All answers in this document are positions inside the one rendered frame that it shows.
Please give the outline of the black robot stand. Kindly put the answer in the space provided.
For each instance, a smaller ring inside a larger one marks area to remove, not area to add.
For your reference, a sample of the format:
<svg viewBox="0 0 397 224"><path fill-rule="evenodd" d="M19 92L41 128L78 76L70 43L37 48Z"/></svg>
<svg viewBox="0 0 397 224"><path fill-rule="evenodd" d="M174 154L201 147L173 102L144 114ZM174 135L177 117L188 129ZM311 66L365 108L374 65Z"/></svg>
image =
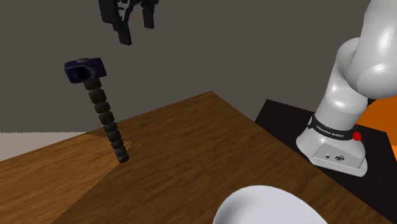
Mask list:
<svg viewBox="0 0 397 224"><path fill-rule="evenodd" d="M255 123L303 158L296 146L297 137L306 128L313 112L266 100ZM397 160L383 131L357 126L366 151L368 170L363 177L320 167L319 170L376 210L392 224L397 224Z"/></svg>

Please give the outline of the white rounded object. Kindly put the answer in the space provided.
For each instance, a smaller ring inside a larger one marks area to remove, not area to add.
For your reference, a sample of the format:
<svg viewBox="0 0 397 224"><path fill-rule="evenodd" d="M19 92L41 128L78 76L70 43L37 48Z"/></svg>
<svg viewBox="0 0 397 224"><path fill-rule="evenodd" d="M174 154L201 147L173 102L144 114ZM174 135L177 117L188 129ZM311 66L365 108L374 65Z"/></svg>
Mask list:
<svg viewBox="0 0 397 224"><path fill-rule="evenodd" d="M310 205L280 188L253 185L231 193L212 224L328 224Z"/></svg>

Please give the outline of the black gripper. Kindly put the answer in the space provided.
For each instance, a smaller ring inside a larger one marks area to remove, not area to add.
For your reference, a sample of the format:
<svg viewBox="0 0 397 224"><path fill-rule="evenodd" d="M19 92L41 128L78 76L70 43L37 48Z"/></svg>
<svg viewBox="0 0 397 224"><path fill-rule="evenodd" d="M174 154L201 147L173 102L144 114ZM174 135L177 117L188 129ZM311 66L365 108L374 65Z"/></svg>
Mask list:
<svg viewBox="0 0 397 224"><path fill-rule="evenodd" d="M121 44L131 45L129 16L134 7L141 5L145 28L153 29L155 6L159 0L99 0L102 21L113 25Z"/></svg>

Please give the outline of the brown wooden table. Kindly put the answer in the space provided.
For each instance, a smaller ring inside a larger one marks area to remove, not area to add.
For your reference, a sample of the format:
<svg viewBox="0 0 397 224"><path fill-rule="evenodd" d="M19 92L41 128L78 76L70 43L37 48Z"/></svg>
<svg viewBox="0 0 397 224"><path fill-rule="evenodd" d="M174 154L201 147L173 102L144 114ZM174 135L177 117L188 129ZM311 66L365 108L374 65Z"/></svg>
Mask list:
<svg viewBox="0 0 397 224"><path fill-rule="evenodd" d="M329 224L391 224L213 92L0 162L0 224L211 224L247 185L303 199Z"/></svg>

